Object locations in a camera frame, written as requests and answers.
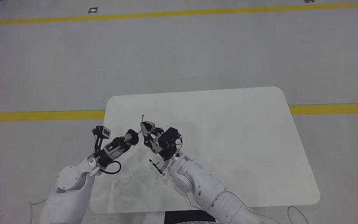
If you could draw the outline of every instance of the small black object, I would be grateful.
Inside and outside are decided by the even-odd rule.
[[[132,130],[132,129],[129,129],[126,134],[130,134],[130,135],[132,136],[132,139],[129,141],[129,143],[130,143],[132,146],[135,146],[136,144],[138,144],[138,142],[139,142],[139,136],[138,136],[138,133],[137,133],[137,132],[135,132],[135,131]]]
[[[158,170],[158,172],[159,172],[160,174],[162,174],[163,176],[166,175],[165,173],[162,172],[162,170],[160,170],[160,169],[158,168],[158,166],[157,166],[154,162],[152,162],[152,165],[153,165],[155,168],[157,168],[157,170]]]
[[[89,8],[88,13],[97,13],[98,7]]]
[[[158,139],[158,144],[163,150],[159,152],[159,155],[164,161],[169,160],[177,151],[177,145],[175,141],[179,139],[179,132],[175,128],[168,128],[166,132]]]

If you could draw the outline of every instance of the white table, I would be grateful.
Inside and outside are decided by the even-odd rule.
[[[283,92],[276,87],[114,96],[104,126],[111,139],[140,120],[183,136],[182,151],[225,183],[250,207],[314,204],[319,190]],[[149,163],[159,155],[140,143],[119,158],[122,170],[96,178],[97,213],[192,209],[169,175]]]

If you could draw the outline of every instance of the robot forearm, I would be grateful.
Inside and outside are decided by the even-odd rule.
[[[224,224],[276,223],[253,213],[220,180],[183,153],[176,155],[169,172],[177,187],[185,193],[191,192],[204,211]]]

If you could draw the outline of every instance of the white cable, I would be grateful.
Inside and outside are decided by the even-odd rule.
[[[304,220],[306,221],[306,223],[309,224],[309,222],[308,222],[306,216],[305,216],[298,208],[296,208],[295,206],[289,206],[289,207],[287,208],[287,216],[288,216],[288,218],[289,218],[291,224],[293,224],[293,222],[292,222],[291,217],[290,217],[290,208],[295,208],[295,209],[301,214],[301,216],[304,218]]]
[[[37,204],[41,204],[42,202],[44,202],[46,200],[47,199],[42,200],[41,202],[36,202],[36,203],[29,202],[29,204],[30,204],[30,224],[32,224],[32,215],[33,215],[32,206],[35,206]]]
[[[189,204],[190,204],[190,206],[191,206],[191,207],[193,207],[193,208],[197,208],[197,209],[199,209],[199,210],[202,210],[202,208],[199,208],[199,207],[197,207],[197,206],[193,206],[193,205],[191,204],[191,201],[190,201],[190,198],[189,198],[188,193],[185,193],[185,194],[186,194],[186,198],[188,199]]]

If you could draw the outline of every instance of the wire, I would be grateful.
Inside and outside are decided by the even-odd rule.
[[[121,164],[120,162],[118,162],[118,161],[112,161],[112,162],[110,162],[110,163],[108,164],[108,166],[109,166],[110,164],[114,164],[114,163],[119,164],[119,169],[118,169],[117,171],[115,171],[115,172],[108,172],[108,171],[105,171],[105,170],[103,170],[103,169],[100,169],[100,171],[104,172],[105,174],[118,174],[119,171],[121,171],[121,169],[122,169],[122,164]]]
[[[193,208],[197,208],[197,209],[200,209],[200,210],[202,210],[202,208],[199,208],[199,207],[197,207],[197,206],[193,206],[192,204],[191,204],[191,201],[190,201],[190,198],[189,198],[189,195],[188,195],[188,193],[185,193],[186,194],[186,198],[188,199],[188,201],[189,201],[189,204],[190,204],[190,206],[191,207],[193,207]]]
[[[46,200],[47,199],[44,199],[41,202],[36,202],[36,203],[29,202],[29,204],[30,204],[30,224],[32,224],[32,216],[33,216],[32,206],[35,206],[37,204],[41,204],[42,202],[44,202]]]
[[[295,208],[295,209],[301,214],[301,216],[304,218],[304,220],[306,221],[306,223],[309,224],[309,222],[308,222],[306,216],[305,216],[297,207],[295,207],[295,206],[289,206],[289,207],[287,208],[287,216],[288,216],[288,218],[289,218],[291,224],[293,224],[293,222],[292,222],[291,217],[290,217],[290,208]]]

